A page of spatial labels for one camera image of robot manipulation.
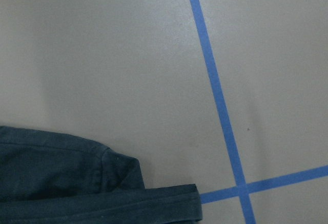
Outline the black graphic t-shirt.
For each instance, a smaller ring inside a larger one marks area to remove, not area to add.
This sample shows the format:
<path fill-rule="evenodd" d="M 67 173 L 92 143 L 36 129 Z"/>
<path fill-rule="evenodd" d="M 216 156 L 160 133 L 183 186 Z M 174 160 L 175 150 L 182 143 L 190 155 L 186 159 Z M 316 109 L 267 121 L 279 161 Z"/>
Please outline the black graphic t-shirt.
<path fill-rule="evenodd" d="M 81 137 L 1 127 L 1 223 L 198 223 L 194 184 L 147 189 L 136 158 Z"/>

